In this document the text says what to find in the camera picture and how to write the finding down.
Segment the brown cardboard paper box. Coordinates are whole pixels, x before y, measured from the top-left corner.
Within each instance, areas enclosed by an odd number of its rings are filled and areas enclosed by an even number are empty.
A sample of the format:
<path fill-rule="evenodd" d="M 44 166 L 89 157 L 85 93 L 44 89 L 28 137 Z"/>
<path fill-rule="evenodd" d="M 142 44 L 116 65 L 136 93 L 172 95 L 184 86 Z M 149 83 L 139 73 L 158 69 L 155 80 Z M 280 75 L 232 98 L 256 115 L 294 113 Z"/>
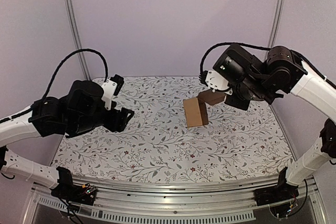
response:
<path fill-rule="evenodd" d="M 196 97 L 183 100 L 183 108 L 188 128 L 207 125 L 206 105 L 214 106 L 224 102 L 226 94 L 213 92 L 211 89 L 200 92 Z"/>

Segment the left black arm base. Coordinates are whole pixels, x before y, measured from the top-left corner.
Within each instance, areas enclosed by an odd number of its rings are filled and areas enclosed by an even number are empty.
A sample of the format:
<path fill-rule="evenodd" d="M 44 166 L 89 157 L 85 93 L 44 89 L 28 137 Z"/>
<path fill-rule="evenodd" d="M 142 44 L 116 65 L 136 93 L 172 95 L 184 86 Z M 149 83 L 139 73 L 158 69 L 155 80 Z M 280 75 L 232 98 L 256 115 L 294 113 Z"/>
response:
<path fill-rule="evenodd" d="M 90 183 L 75 185 L 70 170 L 60 166 L 56 170 L 59 177 L 57 186 L 51 190 L 52 196 L 65 201 L 93 206 L 98 191 L 96 186 Z"/>

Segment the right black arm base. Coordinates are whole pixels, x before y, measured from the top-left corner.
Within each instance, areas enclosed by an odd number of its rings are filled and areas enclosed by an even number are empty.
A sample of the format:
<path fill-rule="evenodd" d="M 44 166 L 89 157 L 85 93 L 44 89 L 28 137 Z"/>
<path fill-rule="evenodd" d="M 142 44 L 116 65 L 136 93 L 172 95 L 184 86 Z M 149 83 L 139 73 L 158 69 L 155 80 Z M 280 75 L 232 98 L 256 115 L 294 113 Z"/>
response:
<path fill-rule="evenodd" d="M 257 206 L 274 204 L 285 200 L 295 199 L 299 196 L 298 186 L 293 186 L 287 183 L 287 169 L 288 168 L 285 167 L 281 170 L 276 185 L 254 190 L 254 201 Z M 290 216 L 292 208 L 293 204 L 287 202 L 283 205 L 270 207 L 270 212 L 276 218 L 286 218 Z"/>

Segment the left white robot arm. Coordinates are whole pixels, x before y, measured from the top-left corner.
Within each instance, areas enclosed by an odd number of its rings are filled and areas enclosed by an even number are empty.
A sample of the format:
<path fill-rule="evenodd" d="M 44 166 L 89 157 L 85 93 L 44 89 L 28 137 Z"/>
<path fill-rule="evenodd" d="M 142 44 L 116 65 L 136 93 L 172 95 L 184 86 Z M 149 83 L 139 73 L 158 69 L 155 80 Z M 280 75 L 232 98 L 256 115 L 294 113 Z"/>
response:
<path fill-rule="evenodd" d="M 18 175 L 50 189 L 57 188 L 67 200 L 78 195 L 71 172 L 62 167 L 50 167 L 23 158 L 7 148 L 29 138 L 61 135 L 72 138 L 103 126 L 110 132 L 122 132 L 133 117 L 130 109 L 115 109 L 112 100 L 120 84 L 106 81 L 73 82 L 69 93 L 62 98 L 46 97 L 30 107 L 1 120 L 1 173 Z"/>

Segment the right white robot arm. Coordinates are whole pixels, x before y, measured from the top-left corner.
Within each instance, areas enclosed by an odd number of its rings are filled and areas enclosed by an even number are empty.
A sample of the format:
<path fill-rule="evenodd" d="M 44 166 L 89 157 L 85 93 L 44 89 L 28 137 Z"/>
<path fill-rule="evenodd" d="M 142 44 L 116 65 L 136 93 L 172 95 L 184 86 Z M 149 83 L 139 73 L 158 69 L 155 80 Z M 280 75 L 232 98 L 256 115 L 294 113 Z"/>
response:
<path fill-rule="evenodd" d="M 302 54 L 284 46 L 267 50 L 264 62 L 231 44 L 213 65 L 232 88 L 227 105 L 247 110 L 250 101 L 272 104 L 284 94 L 299 97 L 327 116 L 318 140 L 297 161 L 285 169 L 285 180 L 274 186 L 276 201 L 291 194 L 306 177 L 335 158 L 335 85 L 323 76 Z"/>

